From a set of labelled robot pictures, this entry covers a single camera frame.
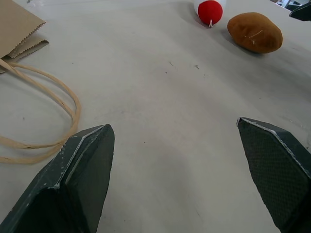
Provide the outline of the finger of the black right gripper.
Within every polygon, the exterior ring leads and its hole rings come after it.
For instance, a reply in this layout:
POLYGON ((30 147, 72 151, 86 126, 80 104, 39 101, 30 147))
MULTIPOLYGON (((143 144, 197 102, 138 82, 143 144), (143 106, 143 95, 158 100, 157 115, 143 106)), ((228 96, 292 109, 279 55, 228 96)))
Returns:
POLYGON ((308 2, 291 11, 289 17, 300 21, 311 21, 311 3, 308 2))

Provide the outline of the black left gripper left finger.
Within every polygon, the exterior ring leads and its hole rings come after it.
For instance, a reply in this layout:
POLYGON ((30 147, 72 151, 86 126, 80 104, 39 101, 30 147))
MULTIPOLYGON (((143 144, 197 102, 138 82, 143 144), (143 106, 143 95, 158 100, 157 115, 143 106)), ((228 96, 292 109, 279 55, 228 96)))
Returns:
POLYGON ((34 177, 0 225, 3 233, 94 233, 114 154, 111 125, 71 136, 34 177))

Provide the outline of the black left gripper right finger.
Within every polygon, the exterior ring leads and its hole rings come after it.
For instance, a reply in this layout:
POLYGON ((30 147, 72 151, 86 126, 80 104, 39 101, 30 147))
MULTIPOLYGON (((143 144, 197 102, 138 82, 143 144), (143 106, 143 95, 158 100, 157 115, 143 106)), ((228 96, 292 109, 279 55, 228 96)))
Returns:
POLYGON ((311 231, 311 154, 287 130, 240 117, 237 127, 251 177, 282 233, 311 231))

